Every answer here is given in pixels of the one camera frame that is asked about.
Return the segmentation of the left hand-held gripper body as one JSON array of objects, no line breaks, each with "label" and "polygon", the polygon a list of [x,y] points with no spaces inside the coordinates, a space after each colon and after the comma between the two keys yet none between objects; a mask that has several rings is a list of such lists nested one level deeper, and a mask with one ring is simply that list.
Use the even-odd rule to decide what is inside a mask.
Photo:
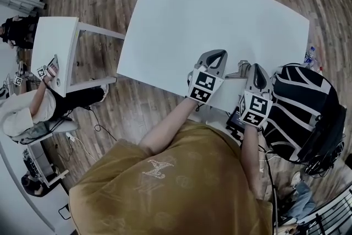
[{"label": "left hand-held gripper body", "polygon": [[223,84],[223,67],[195,64],[188,75],[187,97],[197,102],[208,104],[215,92]]}]

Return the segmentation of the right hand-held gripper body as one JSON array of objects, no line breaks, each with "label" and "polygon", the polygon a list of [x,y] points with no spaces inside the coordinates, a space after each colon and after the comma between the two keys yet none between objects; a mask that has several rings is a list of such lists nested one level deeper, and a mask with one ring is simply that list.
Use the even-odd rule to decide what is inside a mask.
[{"label": "right hand-held gripper body", "polygon": [[239,120],[260,128],[269,116],[273,101],[244,90],[239,101]]}]

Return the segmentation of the person's right forearm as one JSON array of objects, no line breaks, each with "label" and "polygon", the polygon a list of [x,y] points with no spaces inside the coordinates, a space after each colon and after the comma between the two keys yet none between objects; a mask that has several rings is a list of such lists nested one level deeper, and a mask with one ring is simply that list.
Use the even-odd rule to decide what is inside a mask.
[{"label": "person's right forearm", "polygon": [[240,160],[248,186],[259,199],[261,197],[259,136],[257,128],[249,124],[245,125]]}]

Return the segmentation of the person's left forearm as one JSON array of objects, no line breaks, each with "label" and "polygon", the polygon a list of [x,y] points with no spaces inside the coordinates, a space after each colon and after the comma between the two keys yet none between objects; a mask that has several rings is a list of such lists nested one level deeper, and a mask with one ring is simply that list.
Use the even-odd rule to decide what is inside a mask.
[{"label": "person's left forearm", "polygon": [[196,106],[197,102],[195,100],[185,98],[141,139],[139,146],[149,155],[157,155],[162,152],[173,140]]}]

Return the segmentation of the flat black device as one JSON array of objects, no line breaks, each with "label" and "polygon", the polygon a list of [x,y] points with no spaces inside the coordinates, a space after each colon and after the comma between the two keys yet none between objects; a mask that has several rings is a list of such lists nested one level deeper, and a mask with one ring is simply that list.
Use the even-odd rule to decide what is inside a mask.
[{"label": "flat black device", "polygon": [[245,124],[240,121],[240,111],[239,107],[233,111],[226,122],[227,128],[237,129],[238,131],[244,131]]}]

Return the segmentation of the black and white patterned card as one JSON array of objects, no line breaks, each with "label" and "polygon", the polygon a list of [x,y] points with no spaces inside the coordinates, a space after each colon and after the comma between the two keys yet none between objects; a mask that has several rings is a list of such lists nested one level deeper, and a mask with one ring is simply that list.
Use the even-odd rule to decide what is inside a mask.
[{"label": "black and white patterned card", "polygon": [[244,131],[243,127],[235,126],[234,128],[227,125],[226,126],[227,133],[236,141],[236,143],[241,147],[244,139]]}]

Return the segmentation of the black and white backpack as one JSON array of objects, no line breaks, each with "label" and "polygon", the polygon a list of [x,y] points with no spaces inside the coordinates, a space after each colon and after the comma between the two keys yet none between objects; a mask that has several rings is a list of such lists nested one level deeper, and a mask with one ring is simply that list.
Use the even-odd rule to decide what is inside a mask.
[{"label": "black and white backpack", "polygon": [[273,105],[263,132],[266,144],[292,163],[327,157],[342,141],[347,109],[321,74],[297,64],[272,77]]}]

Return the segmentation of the clear bottle blue label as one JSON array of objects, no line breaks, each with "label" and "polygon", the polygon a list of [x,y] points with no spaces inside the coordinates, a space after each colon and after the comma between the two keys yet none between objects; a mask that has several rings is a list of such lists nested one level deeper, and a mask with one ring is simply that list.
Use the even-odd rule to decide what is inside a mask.
[{"label": "clear bottle blue label", "polygon": [[315,48],[311,46],[305,53],[304,63],[312,63],[315,59]]}]

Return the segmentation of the person's white shoe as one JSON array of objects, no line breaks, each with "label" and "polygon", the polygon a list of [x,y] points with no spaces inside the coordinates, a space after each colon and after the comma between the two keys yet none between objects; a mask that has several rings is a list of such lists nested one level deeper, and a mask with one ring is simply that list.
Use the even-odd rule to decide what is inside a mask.
[{"label": "person's white shoe", "polygon": [[290,186],[295,189],[295,187],[300,183],[301,181],[301,173],[299,171],[297,171],[296,173],[294,173],[291,182],[290,182]]}]

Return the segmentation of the person's blue jeans leg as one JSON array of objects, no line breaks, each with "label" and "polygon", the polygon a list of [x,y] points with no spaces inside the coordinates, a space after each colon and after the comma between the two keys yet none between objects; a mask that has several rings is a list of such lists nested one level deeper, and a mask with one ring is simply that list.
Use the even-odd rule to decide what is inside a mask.
[{"label": "person's blue jeans leg", "polygon": [[295,190],[297,193],[296,201],[287,211],[286,215],[296,220],[302,220],[309,213],[314,211],[316,204],[313,200],[310,187],[304,181],[300,181],[295,186]]}]

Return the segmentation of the person's mustard shirt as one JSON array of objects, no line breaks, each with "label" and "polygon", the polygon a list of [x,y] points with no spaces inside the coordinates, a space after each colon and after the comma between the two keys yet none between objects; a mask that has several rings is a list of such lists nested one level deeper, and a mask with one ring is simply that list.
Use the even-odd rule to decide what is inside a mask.
[{"label": "person's mustard shirt", "polygon": [[272,235],[272,204],[250,190],[238,144],[192,121],[154,156],[118,141],[69,208],[79,235]]}]

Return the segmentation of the black metal railing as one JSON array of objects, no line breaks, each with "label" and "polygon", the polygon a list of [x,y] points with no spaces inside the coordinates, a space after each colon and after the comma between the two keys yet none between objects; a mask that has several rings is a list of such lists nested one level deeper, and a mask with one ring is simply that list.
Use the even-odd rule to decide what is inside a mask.
[{"label": "black metal railing", "polygon": [[296,225],[294,235],[352,235],[352,185],[302,220],[287,218],[279,225]]}]

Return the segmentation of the small white table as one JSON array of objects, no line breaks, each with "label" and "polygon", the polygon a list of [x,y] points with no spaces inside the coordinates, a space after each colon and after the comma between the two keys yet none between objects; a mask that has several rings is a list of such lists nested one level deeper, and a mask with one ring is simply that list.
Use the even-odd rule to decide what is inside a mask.
[{"label": "small white table", "polygon": [[81,31],[125,39],[123,34],[82,23],[77,17],[40,17],[32,49],[30,69],[33,75],[39,78],[37,69],[48,65],[56,54],[59,72],[53,79],[51,88],[61,97],[66,97],[70,92],[113,84],[117,81],[116,77],[107,76],[102,79],[71,84],[75,52]]}]

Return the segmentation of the white desk frame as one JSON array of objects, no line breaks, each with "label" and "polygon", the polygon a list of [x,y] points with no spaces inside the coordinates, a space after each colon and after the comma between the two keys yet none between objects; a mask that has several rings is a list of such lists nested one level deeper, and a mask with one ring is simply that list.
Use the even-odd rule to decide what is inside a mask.
[{"label": "white desk frame", "polygon": [[24,145],[23,156],[28,166],[27,170],[48,188],[64,179],[69,173],[67,169],[56,171],[57,166],[50,159],[48,150],[41,141]]}]

